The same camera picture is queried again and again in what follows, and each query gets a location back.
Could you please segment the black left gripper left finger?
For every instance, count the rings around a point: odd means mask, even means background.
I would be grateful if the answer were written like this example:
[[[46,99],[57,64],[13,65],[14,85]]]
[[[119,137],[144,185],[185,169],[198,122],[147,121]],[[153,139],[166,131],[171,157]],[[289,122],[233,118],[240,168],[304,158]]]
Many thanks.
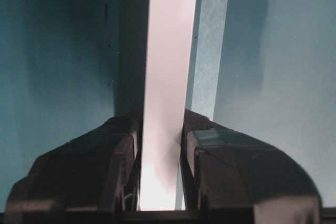
[[[142,113],[109,118],[96,129],[39,156],[16,182],[6,223],[116,223],[136,211]]]

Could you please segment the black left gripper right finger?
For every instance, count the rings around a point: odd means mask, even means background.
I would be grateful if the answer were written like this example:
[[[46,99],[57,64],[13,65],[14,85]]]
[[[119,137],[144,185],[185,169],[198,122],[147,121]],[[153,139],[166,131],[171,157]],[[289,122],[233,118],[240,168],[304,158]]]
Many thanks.
[[[321,197],[288,154],[186,110],[181,140],[187,210],[208,223],[320,223]]]

